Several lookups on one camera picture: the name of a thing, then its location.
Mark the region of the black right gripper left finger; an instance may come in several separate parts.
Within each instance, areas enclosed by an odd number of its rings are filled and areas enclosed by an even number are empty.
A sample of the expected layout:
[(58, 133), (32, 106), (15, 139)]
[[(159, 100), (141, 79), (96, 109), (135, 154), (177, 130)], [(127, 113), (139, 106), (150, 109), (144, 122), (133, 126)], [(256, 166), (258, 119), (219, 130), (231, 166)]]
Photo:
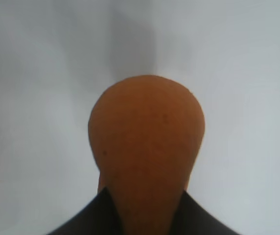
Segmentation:
[(122, 235), (120, 217), (107, 188), (77, 215), (50, 233), (51, 235)]

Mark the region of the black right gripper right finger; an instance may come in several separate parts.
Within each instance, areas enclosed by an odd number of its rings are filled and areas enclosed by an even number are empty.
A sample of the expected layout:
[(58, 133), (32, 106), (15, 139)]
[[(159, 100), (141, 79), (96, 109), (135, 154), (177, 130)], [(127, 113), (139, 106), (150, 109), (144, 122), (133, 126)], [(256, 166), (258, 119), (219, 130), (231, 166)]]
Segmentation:
[(203, 209), (186, 191), (173, 218), (174, 235), (235, 235), (235, 231)]

